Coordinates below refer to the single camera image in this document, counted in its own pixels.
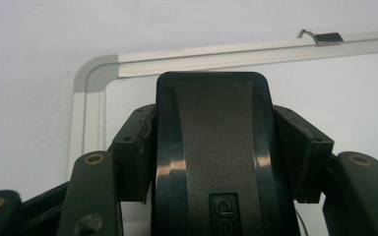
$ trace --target black device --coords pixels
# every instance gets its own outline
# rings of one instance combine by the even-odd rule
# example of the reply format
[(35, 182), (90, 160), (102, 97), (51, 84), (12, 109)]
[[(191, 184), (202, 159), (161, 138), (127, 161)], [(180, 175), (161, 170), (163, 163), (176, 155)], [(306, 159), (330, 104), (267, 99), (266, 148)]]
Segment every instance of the black device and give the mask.
[(299, 235), (293, 200), (322, 192), (330, 235), (378, 235), (378, 161), (333, 146), (258, 73), (165, 73), (70, 182), (24, 203), (0, 191), (0, 235), (123, 235), (120, 203), (151, 184), (152, 235)]

